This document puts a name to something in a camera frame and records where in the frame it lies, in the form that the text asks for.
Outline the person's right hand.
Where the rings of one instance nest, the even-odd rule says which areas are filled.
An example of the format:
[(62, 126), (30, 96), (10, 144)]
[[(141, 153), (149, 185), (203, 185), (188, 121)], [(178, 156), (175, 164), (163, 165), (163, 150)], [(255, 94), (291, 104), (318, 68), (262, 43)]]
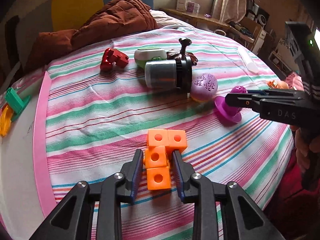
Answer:
[(310, 167), (310, 158), (308, 157), (308, 152), (312, 151), (313, 153), (319, 153), (320, 138), (317, 136), (308, 144), (303, 140), (299, 127), (290, 125), (290, 129), (291, 131), (295, 132), (297, 164), (301, 172), (305, 173)]

